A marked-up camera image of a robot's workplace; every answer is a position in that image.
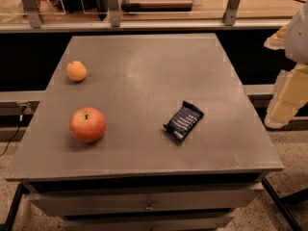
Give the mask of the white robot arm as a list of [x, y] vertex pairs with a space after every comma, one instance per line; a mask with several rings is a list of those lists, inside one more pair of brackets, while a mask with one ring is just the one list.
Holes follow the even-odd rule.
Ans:
[[287, 59], [295, 62], [290, 70], [281, 70], [273, 88], [265, 124], [278, 129], [287, 125], [308, 103], [308, 3], [305, 3], [291, 21], [267, 38], [268, 49], [284, 49]]

